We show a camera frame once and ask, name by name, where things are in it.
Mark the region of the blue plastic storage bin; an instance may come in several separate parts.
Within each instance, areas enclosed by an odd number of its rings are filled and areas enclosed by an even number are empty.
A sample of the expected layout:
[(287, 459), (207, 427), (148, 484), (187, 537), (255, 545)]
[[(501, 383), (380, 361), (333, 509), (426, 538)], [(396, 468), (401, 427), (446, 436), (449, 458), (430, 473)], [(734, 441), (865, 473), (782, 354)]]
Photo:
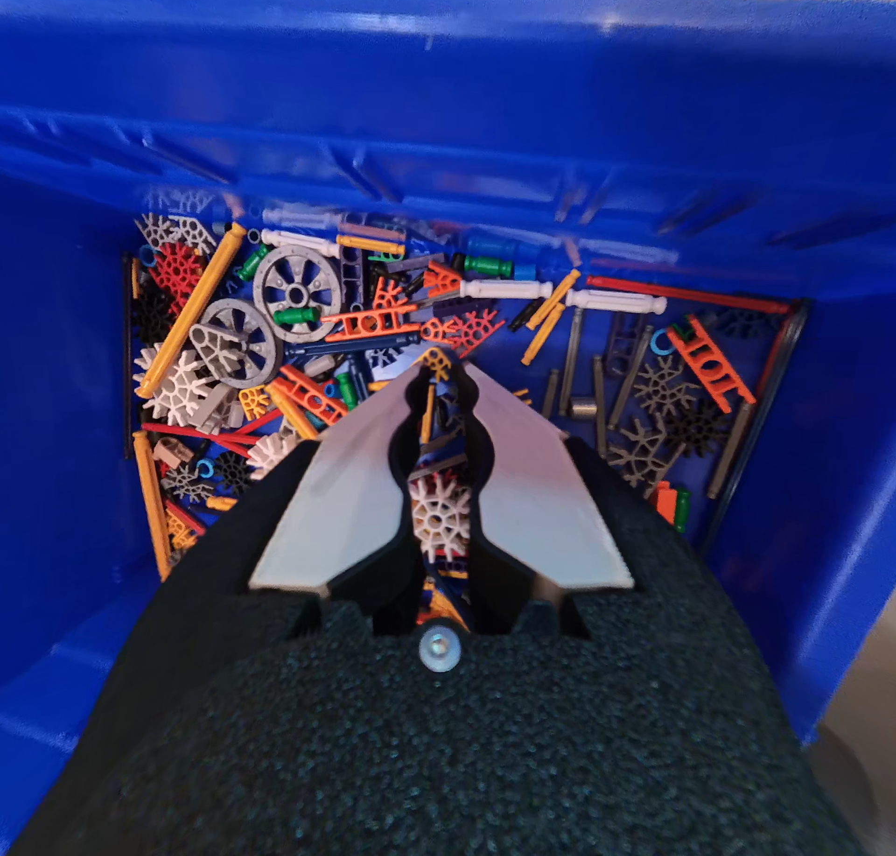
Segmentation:
[(2, 683), (151, 558), (143, 211), (531, 232), (811, 301), (707, 559), (803, 740), (894, 586), (894, 3), (2, 0)]

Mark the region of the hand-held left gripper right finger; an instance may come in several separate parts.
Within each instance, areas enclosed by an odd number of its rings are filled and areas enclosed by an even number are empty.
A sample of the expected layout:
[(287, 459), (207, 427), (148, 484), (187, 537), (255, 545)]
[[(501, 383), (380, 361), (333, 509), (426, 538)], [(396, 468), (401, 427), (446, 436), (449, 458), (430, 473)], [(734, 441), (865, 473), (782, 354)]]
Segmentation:
[(471, 534), (566, 593), (634, 580), (567, 435), (481, 369), (455, 369), (474, 493)]

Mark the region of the pile of construction pieces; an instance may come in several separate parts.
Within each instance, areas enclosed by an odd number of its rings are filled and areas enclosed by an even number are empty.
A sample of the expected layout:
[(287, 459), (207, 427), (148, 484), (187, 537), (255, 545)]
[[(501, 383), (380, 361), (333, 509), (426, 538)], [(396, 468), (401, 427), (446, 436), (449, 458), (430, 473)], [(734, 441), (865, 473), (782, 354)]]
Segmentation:
[[(689, 494), (668, 481), (681, 458), (724, 445), (706, 495), (718, 498), (745, 436), (770, 404), (799, 336), (804, 307), (632, 281), (554, 284), (520, 259), (471, 242), (465, 272), (440, 261), (448, 243), (409, 230), (351, 225), (333, 238), (315, 223), (252, 210), (217, 243), (191, 216), (143, 218), (158, 258), (200, 260), (163, 342), (135, 364), (137, 394), (168, 425), (133, 435), (160, 565), (155, 610), (187, 635), (212, 606), (281, 593), (356, 604), (375, 632), (432, 631), (421, 649), (446, 661), (461, 633), (504, 634), (532, 607), (563, 623), (573, 596), (634, 593), (633, 559), (588, 476), (622, 480), (681, 533)], [(466, 273), (479, 274), (476, 280)], [(453, 363), (447, 383), (429, 372), (409, 474), (420, 568), (399, 597), (320, 597), (252, 590), (263, 549), (320, 437), (415, 364), (428, 348)], [(566, 446), (632, 573), (631, 590), (572, 592), (535, 578), (471, 534), (474, 493), (455, 369), (484, 371), (566, 433)]]

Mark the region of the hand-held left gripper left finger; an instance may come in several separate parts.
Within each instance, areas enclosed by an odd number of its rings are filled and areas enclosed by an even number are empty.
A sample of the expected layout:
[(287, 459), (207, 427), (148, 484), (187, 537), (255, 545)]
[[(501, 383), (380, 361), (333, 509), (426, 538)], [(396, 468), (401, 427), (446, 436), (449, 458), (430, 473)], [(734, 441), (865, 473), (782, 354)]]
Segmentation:
[(320, 437), (252, 590), (399, 597), (413, 585), (420, 550), (409, 474), (428, 387), (428, 369), (414, 364)]

